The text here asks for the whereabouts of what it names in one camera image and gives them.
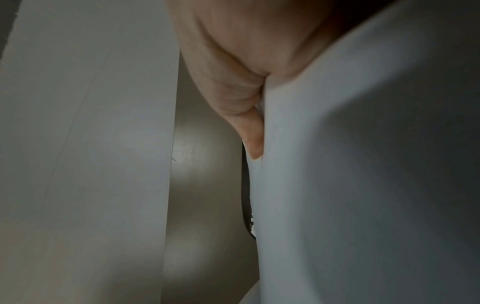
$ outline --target shiny floor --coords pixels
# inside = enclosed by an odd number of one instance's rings
[[[173,138],[161,302],[237,304],[259,279],[242,215],[242,143],[183,60]]]

